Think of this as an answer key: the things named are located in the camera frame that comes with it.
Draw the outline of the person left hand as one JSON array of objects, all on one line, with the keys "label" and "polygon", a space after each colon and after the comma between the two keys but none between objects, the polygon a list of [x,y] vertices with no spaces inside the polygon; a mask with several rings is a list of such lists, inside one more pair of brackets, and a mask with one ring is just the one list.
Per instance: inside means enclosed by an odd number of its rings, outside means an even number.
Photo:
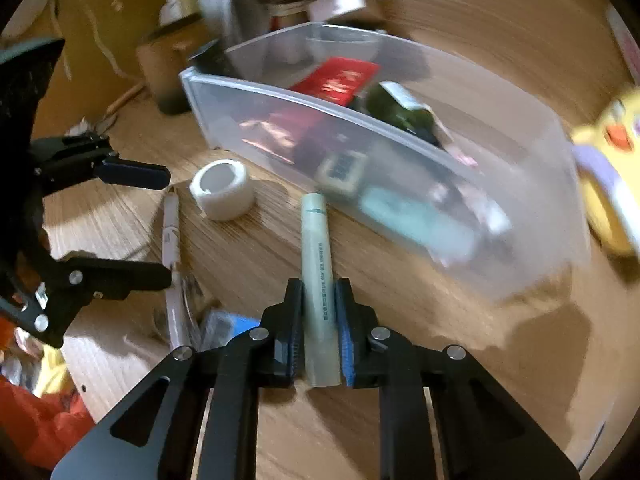
[{"label": "person left hand", "polygon": [[[11,307],[21,310],[25,303],[25,295],[33,294],[40,286],[41,278],[22,252],[18,252],[13,258],[11,270],[4,274],[9,280],[1,285],[1,298],[6,300]],[[16,325],[6,318],[1,318],[1,350],[9,348]]]}]

